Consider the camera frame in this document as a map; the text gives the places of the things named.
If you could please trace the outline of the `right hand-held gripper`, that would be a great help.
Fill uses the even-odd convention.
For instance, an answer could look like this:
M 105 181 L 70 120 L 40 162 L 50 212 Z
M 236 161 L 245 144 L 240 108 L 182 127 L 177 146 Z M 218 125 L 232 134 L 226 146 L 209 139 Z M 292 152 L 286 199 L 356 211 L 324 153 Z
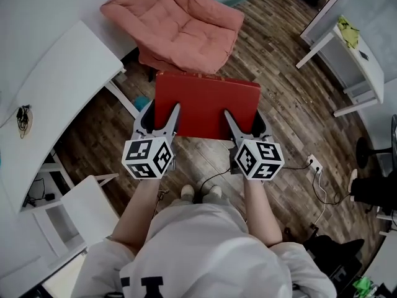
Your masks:
M 280 144 L 274 142 L 268 120 L 257 110 L 252 123 L 252 135 L 262 138 L 249 138 L 227 109 L 224 115 L 230 129 L 230 140 L 234 144 L 229 149 L 230 173 L 242 174 L 247 180 L 273 180 L 285 160 Z

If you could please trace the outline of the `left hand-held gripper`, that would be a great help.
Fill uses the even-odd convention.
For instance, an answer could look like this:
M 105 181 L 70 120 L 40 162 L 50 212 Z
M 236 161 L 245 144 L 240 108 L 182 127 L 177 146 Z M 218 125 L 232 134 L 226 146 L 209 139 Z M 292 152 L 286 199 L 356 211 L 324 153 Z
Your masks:
M 122 165 L 138 180 L 161 179 L 175 170 L 175 154 L 171 144 L 179 128 L 181 105 L 161 112 L 155 100 L 140 111 L 133 124 L 133 134 L 125 142 Z

